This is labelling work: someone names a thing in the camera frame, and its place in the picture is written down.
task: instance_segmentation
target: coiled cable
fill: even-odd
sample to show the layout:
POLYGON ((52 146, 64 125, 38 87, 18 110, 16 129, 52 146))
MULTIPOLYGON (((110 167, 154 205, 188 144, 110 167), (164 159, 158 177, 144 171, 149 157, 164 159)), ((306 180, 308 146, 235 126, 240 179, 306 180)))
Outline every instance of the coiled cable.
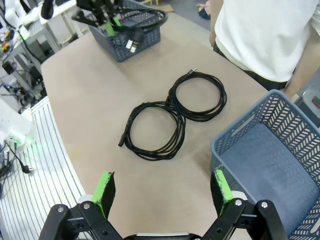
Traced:
POLYGON ((118 146, 123 144, 133 151, 137 156, 148 161, 159 161, 172 159, 181 148, 186 132, 186 118, 174 104, 166 101, 146 102, 135 107, 126 123, 124 133, 121 136, 118 146), (135 118, 146 108, 160 108, 167 111, 174 119, 176 128, 170 140, 161 148, 156 150, 144 150, 136 147, 131 139, 130 131, 135 118))
POLYGON ((196 71, 196 69, 194 69, 194 70, 190 70, 187 74, 177 79, 177 81, 174 83, 172 88, 169 90, 169 94, 166 101, 173 103, 179 109, 179 112, 181 112, 187 119, 190 119, 196 122, 207 122, 213 119, 215 116, 217 116, 224 109, 227 103, 227 93, 225 91, 224 85, 219 80, 219 78, 206 73, 198 72, 196 71), (202 78, 202 79, 208 80, 210 83, 214 84, 218 88, 220 92, 220 97, 219 97, 219 102, 215 107, 205 111, 191 111, 186 107, 184 107, 181 104, 181 102, 178 100, 177 98, 178 86, 184 83, 185 81, 188 81, 194 78, 202 78))
POLYGON ((167 20, 168 20, 168 15, 165 11, 162 10, 158 10, 158 9, 153 9, 153 8, 141 8, 141 9, 135 9, 135 8, 121 8, 117 11, 118 14, 125 14, 125 16, 123 16, 120 20, 123 21, 125 19, 128 18, 132 18, 132 17, 136 17, 138 15, 142 15, 145 13, 150 14, 150 16, 154 16, 152 18, 155 18, 156 21, 148 21, 148 24, 139 24, 138 27, 136 26, 117 26, 117 24, 115 24, 114 20, 111 19, 111 22, 114 24, 114 28, 116 28, 118 31, 121 31, 122 29, 128 30, 130 28, 140 28, 143 30, 153 30, 154 28, 159 28, 161 25, 163 25, 167 20))

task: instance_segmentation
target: person's arm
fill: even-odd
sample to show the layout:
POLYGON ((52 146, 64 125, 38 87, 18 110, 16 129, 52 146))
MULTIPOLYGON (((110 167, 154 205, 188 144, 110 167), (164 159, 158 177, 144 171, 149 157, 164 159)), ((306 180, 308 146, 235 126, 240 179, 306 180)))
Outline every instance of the person's arm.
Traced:
POLYGON ((311 25, 314 30, 312 29, 290 84, 284 89, 289 98, 292 98, 320 67, 320 1, 311 18, 311 25))
POLYGON ((224 4, 224 0, 210 0, 210 7, 211 7, 211 23, 210 23, 210 44, 213 47, 216 40, 216 33, 215 33, 215 25, 218 18, 218 15, 220 13, 220 10, 222 8, 222 5, 224 4))
POLYGON ((316 30, 318 35, 320 36, 320 1, 318 5, 316 6, 316 9, 313 13, 313 16, 311 18, 311 25, 316 30))

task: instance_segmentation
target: cable plug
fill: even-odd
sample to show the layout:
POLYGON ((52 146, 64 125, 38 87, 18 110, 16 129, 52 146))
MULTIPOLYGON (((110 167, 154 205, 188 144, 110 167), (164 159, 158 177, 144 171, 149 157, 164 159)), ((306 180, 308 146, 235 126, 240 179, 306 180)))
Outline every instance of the cable plug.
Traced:
POLYGON ((197 68, 191 69, 190 71, 188 71, 187 75, 190 76, 190 75, 193 74, 196 70, 197 70, 197 68))
POLYGON ((28 165, 21 166, 21 169, 24 174, 29 174, 29 173, 33 172, 33 170, 34 170, 33 167, 29 167, 28 165))
POLYGON ((140 48, 141 44, 145 39, 144 31, 141 28, 135 28, 132 31, 127 33, 127 37, 129 38, 126 43, 126 48, 130 49, 131 53, 135 53, 137 48, 140 48))
POLYGON ((121 135, 120 141, 118 143, 119 147, 122 147, 124 145, 124 143, 125 143, 125 140, 127 138, 127 133, 128 133, 128 130, 129 130, 129 126, 131 124, 131 121, 132 121, 132 117, 129 117, 129 119, 126 122, 126 125, 125 125, 124 133, 121 135))
POLYGON ((10 161, 10 149, 8 148, 8 150, 6 151, 6 159, 8 161, 10 161))

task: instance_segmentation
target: black pants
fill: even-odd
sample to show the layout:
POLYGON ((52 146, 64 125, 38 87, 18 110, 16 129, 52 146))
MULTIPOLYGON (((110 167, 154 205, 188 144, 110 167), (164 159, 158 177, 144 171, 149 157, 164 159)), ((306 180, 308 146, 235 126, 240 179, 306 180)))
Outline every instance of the black pants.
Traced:
MULTIPOLYGON (((213 45, 213 51, 215 51, 217 54, 220 56, 224 57, 225 59, 229 60, 222 51, 218 48, 217 44, 214 43, 213 45)), ((251 78, 253 78, 258 84, 260 84, 262 87, 270 91, 271 89, 283 89, 286 85, 287 82, 276 82, 276 81, 270 81, 268 79, 265 79, 264 77, 256 74, 253 71, 245 71, 243 70, 246 74, 248 74, 251 78)))

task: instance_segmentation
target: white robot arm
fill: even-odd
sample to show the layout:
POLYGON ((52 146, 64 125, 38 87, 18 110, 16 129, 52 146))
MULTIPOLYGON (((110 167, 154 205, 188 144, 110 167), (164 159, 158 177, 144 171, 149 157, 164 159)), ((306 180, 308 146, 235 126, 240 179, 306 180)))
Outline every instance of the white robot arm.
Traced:
POLYGON ((22 18, 27 15, 20 0, 5 0, 5 19, 9 24, 18 28, 22 24, 22 18))

